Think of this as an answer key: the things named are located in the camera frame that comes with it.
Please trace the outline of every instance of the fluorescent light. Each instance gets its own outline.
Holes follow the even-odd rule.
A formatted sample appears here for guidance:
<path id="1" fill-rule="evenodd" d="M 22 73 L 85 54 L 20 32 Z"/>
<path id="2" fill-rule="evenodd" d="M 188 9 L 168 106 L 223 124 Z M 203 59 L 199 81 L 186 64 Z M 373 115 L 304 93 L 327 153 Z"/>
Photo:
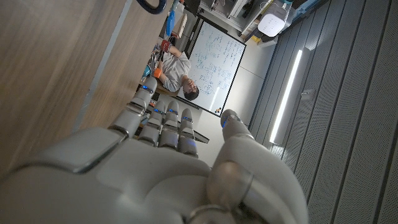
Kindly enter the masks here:
<path id="1" fill-rule="evenodd" d="M 276 137 L 276 134 L 278 133 L 280 121 L 282 120 L 282 116 L 283 116 L 283 114 L 285 112 L 287 98 L 289 97 L 290 91 L 292 89 L 294 77 L 296 76 L 297 69 L 299 67 L 299 63 L 300 63 L 300 59 L 301 59 L 301 55 L 302 54 L 303 54 L 303 51 L 299 50 L 298 53 L 297 53 L 297 56 L 296 56 L 296 60 L 295 60 L 294 65 L 293 65 L 292 73 L 290 74 L 289 81 L 287 82 L 285 94 L 284 94 L 284 97 L 282 99 L 282 103 L 280 104 L 280 108 L 279 108 L 278 115 L 277 115 L 276 120 L 275 120 L 274 128 L 272 129 L 271 137 L 269 139 L 269 141 L 272 142 L 272 143 L 275 143 L 275 137 Z"/>

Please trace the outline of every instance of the wooden table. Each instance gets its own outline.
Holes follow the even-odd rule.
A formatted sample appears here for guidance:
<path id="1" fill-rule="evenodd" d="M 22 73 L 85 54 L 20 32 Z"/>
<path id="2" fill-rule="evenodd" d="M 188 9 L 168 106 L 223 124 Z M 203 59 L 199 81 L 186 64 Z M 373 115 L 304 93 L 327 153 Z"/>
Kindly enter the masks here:
<path id="1" fill-rule="evenodd" d="M 133 97 L 171 3 L 152 15 L 135 0 L 1 1 L 0 174 L 71 134 L 131 4 L 80 125 L 107 127 Z"/>

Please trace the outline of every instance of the acoustic wall panel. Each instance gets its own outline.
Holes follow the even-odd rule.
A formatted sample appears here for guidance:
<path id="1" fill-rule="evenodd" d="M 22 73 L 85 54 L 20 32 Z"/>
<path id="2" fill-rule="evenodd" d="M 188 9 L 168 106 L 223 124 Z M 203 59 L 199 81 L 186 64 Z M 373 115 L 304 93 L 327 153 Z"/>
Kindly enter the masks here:
<path id="1" fill-rule="evenodd" d="M 308 202 L 311 223 L 330 223 L 333 218 L 386 19 L 374 15 L 386 15 L 388 5 L 385 1 L 365 4 Z"/>
<path id="2" fill-rule="evenodd" d="M 307 53 L 307 51 L 304 51 L 304 47 L 305 47 L 305 41 L 307 40 L 307 37 L 308 37 L 309 30 L 311 28 L 312 19 L 313 19 L 313 15 L 311 15 L 309 18 L 306 18 L 302 21 L 300 32 L 298 33 L 296 43 L 295 43 L 292 55 L 290 57 L 289 65 L 287 67 L 287 70 L 285 71 L 285 79 L 280 88 L 279 94 L 277 96 L 277 101 L 276 101 L 276 104 L 272 111 L 271 120 L 268 125 L 268 130 L 266 132 L 264 142 L 262 143 L 262 145 L 265 147 L 272 147 L 272 143 L 269 140 L 271 138 L 271 133 L 272 133 L 272 130 L 274 129 L 275 120 L 278 115 L 280 105 L 282 103 L 282 99 L 284 97 L 284 93 L 286 90 L 286 86 L 287 86 L 287 83 L 289 82 L 289 78 L 292 74 L 292 69 L 293 69 L 293 66 L 294 66 L 294 63 L 295 63 L 295 60 L 296 60 L 299 50 L 304 52 L 304 54 L 302 54 L 301 63 L 299 64 L 299 68 L 297 70 L 297 74 L 295 76 L 292 88 L 290 89 L 290 95 L 287 99 L 287 103 L 285 106 L 285 112 L 283 113 L 282 120 L 287 120 L 287 121 L 290 120 L 290 116 L 292 114 L 296 96 L 301 94 L 301 93 L 299 93 L 299 88 L 300 88 L 301 81 L 303 80 L 303 76 L 305 73 L 305 71 L 304 71 L 306 68 L 305 63 L 308 63 L 308 53 Z M 286 123 L 284 124 L 283 122 L 281 122 L 279 129 L 281 129 L 281 130 L 285 129 L 286 125 L 287 125 Z M 279 137 L 281 139 L 283 139 L 284 133 L 281 133 L 281 136 L 277 135 L 277 138 L 279 138 Z"/>
<path id="3" fill-rule="evenodd" d="M 311 67 L 307 75 L 307 81 L 304 88 L 305 90 L 318 89 L 322 79 L 319 71 L 314 70 L 312 66 L 326 64 L 326 58 L 328 56 L 328 49 L 330 49 L 331 46 L 331 40 L 329 39 L 325 41 L 325 39 L 331 34 L 330 31 L 328 31 L 327 34 L 321 34 L 321 31 L 323 30 L 329 7 L 330 4 L 326 3 L 315 12 L 310 33 L 308 34 L 307 42 L 305 44 L 305 47 L 310 50 L 313 58 L 311 61 L 308 61 Z M 317 48 L 321 38 L 324 42 L 322 42 L 319 48 Z M 315 99 L 301 101 L 297 108 L 292 130 L 290 131 L 290 135 L 282 157 L 282 160 L 292 169 L 292 171 L 295 170 L 295 166 L 299 158 L 301 145 L 305 137 L 305 132 L 307 130 L 308 121 L 311 116 L 314 102 Z"/>
<path id="4" fill-rule="evenodd" d="M 284 52 L 284 55 L 282 57 L 282 61 L 280 63 L 280 67 L 278 69 L 275 82 L 272 86 L 271 93 L 268 99 L 268 103 L 266 106 L 266 110 L 264 111 L 264 114 L 262 116 L 262 121 L 260 124 L 259 131 L 257 133 L 257 138 L 259 143 L 263 144 L 264 142 L 264 137 L 266 136 L 267 129 L 269 127 L 269 121 L 271 120 L 272 112 L 275 108 L 275 103 L 278 98 L 279 92 L 280 92 L 280 87 L 282 86 L 282 83 L 285 79 L 285 74 L 287 70 L 287 66 L 289 65 L 290 58 L 292 56 L 292 52 L 294 49 L 295 45 L 295 40 L 297 39 L 297 36 L 299 34 L 301 27 L 301 23 L 297 24 L 297 26 L 293 27 L 292 32 L 289 37 L 289 41 L 287 42 L 286 49 Z"/>
<path id="5" fill-rule="evenodd" d="M 349 162 L 335 223 L 374 223 L 395 147 L 398 120 L 398 2 L 391 1 L 381 48 Z M 388 215 L 390 203 L 381 217 Z"/>
<path id="6" fill-rule="evenodd" d="M 276 144 L 273 145 L 272 153 L 274 153 L 274 155 L 277 156 L 279 159 L 282 158 L 283 152 L 284 148 L 282 146 L 278 146 Z"/>
<path id="7" fill-rule="evenodd" d="M 275 62 L 274 62 L 274 65 L 272 66 L 271 72 L 268 74 L 266 87 L 265 87 L 264 93 L 261 96 L 262 99 L 261 99 L 261 102 L 259 105 L 256 120 L 253 122 L 252 135 L 256 139 L 257 142 L 258 142 L 257 134 L 258 134 L 258 131 L 260 128 L 261 120 L 262 120 L 262 117 L 264 116 L 264 111 L 266 110 L 269 95 L 271 93 L 272 86 L 274 85 L 276 74 L 278 73 L 280 62 L 282 61 L 282 57 L 283 57 L 285 49 L 286 49 L 287 41 L 289 40 L 289 36 L 290 36 L 290 31 L 288 31 L 286 34 L 284 34 L 280 38 L 281 41 L 280 41 L 280 43 L 278 43 L 279 49 L 278 49 L 277 55 L 275 56 Z"/>
<path id="8" fill-rule="evenodd" d="M 386 191 L 383 195 L 379 220 L 377 223 L 390 224 L 398 220 L 398 144 L 394 151 L 391 169 L 386 185 Z"/>
<path id="9" fill-rule="evenodd" d="M 364 0 L 347 1 L 346 4 L 344 4 L 344 1 L 339 1 L 339 3 L 341 4 L 340 7 L 344 7 L 343 14 L 295 170 L 295 175 L 306 197 L 310 195 L 312 190 L 330 121 L 340 94 L 341 82 L 361 19 Z"/>
<path id="10" fill-rule="evenodd" d="M 311 21 L 311 26 L 312 26 L 312 23 L 313 23 L 313 19 L 314 19 L 314 17 L 315 17 L 314 15 L 315 15 L 315 13 L 312 13 L 312 14 L 308 17 L 308 19 L 311 19 L 311 20 L 312 20 L 312 21 Z M 307 36 L 307 40 L 306 40 L 306 43 L 305 43 L 305 47 L 307 48 L 307 45 L 310 45 L 310 44 L 308 43 L 308 41 L 310 41 L 311 44 L 313 44 L 313 40 L 314 40 L 313 36 L 310 35 L 310 32 L 308 31 L 308 36 Z M 284 140 L 283 140 L 283 143 L 282 143 L 282 146 L 283 146 L 283 148 L 284 148 L 284 149 L 283 149 L 283 152 L 285 151 L 285 146 L 286 146 L 287 140 L 288 140 L 288 138 L 289 138 L 290 131 L 292 130 L 294 118 L 296 117 L 297 109 L 299 108 L 300 99 L 301 99 L 301 93 L 303 92 L 304 86 L 305 86 L 305 82 L 307 81 L 308 72 L 310 71 L 311 63 L 312 63 L 312 60 L 313 60 L 313 55 L 314 55 L 314 50 L 313 50 L 313 51 L 310 51 L 310 55 L 309 55 L 309 57 L 308 57 L 308 62 L 307 62 L 307 67 L 306 67 L 305 72 L 304 72 L 304 75 L 303 75 L 303 80 L 302 80 L 302 82 L 301 82 L 301 85 L 300 85 L 300 88 L 299 88 L 299 91 L 298 91 L 298 95 L 295 96 L 296 99 L 295 99 L 295 103 L 294 103 L 294 107 L 293 107 L 293 112 L 292 112 L 292 115 L 291 115 L 291 117 L 290 117 L 290 119 L 289 119 L 289 123 L 288 123 L 288 125 L 287 125 L 287 130 L 286 130 L 286 133 L 285 133 L 285 136 L 284 136 Z"/>

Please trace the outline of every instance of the robotic hand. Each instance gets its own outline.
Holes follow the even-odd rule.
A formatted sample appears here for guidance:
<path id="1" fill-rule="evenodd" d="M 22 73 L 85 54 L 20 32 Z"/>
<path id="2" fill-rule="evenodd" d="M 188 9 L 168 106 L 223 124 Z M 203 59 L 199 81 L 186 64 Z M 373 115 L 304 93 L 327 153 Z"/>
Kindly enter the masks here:
<path id="1" fill-rule="evenodd" d="M 293 173 L 232 110 L 212 169 L 175 101 L 158 102 L 134 137 L 155 89 L 148 78 L 108 129 L 79 131 L 0 179 L 0 223 L 308 223 Z"/>

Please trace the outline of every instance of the whiteboard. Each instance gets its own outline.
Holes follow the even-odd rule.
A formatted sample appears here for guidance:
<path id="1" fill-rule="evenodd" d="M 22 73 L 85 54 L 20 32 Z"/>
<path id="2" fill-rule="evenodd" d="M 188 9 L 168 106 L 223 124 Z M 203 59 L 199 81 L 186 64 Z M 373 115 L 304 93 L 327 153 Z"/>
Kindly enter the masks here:
<path id="1" fill-rule="evenodd" d="M 191 78 L 199 89 L 191 103 L 221 116 L 245 45 L 203 21 L 191 57 Z M 178 96 L 184 98 L 182 88 Z"/>

